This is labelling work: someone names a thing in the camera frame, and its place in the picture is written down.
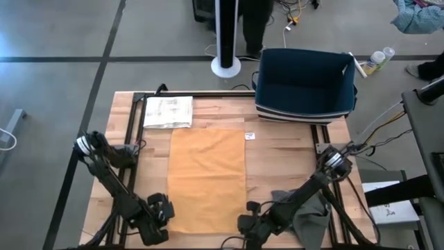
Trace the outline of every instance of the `plastic bottle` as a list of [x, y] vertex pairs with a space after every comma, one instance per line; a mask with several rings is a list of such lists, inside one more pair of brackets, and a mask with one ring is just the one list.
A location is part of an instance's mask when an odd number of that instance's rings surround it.
[[381, 51], [375, 51], [373, 55], [367, 60], [366, 64], [362, 67], [364, 72], [367, 75], [371, 75], [375, 70], [376, 67], [384, 62], [386, 56]]
[[386, 55], [386, 59], [376, 67], [376, 71], [381, 70], [383, 66], [395, 55], [395, 50], [390, 47], [385, 47], [382, 52], [384, 52], [384, 55]]

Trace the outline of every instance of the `person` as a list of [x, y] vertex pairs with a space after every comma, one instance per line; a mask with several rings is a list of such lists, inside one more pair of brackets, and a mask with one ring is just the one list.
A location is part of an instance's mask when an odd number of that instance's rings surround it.
[[[264, 45], [266, 24], [273, 12], [273, 0], [239, 0], [238, 17], [244, 17], [244, 39], [247, 54], [260, 58]], [[216, 20], [208, 22], [208, 29], [216, 32]]]
[[409, 65], [407, 72], [424, 81], [432, 81], [444, 75], [444, 52], [433, 62], [425, 62], [421, 65]]

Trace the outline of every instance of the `small label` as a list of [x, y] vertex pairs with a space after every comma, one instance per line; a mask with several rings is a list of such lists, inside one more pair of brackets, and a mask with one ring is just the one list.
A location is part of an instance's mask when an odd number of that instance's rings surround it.
[[245, 133], [245, 140], [254, 140], [256, 135], [254, 133]]

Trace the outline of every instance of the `black pants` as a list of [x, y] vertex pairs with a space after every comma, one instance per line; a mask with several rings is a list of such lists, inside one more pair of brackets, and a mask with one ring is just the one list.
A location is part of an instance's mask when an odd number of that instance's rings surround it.
[[248, 53], [262, 49], [268, 19], [273, 12], [273, 0], [239, 0], [239, 16], [244, 16], [244, 38]]
[[433, 62], [426, 62], [418, 66], [419, 77], [431, 81], [444, 75], [444, 52]]

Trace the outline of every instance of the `white paper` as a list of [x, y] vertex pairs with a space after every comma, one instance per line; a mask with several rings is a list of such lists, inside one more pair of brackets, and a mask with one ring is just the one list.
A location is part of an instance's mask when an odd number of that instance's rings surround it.
[[[384, 181], [378, 183], [362, 183], [364, 192], [384, 188], [399, 183], [399, 181]], [[376, 224], [391, 224], [400, 222], [416, 222], [418, 215], [413, 209], [410, 201], [399, 201], [395, 203], [375, 206], [370, 208], [370, 213]]]
[[254, 133], [245, 133], [245, 140], [254, 140], [256, 135]]
[[189, 128], [193, 97], [150, 97], [146, 100], [145, 128]]

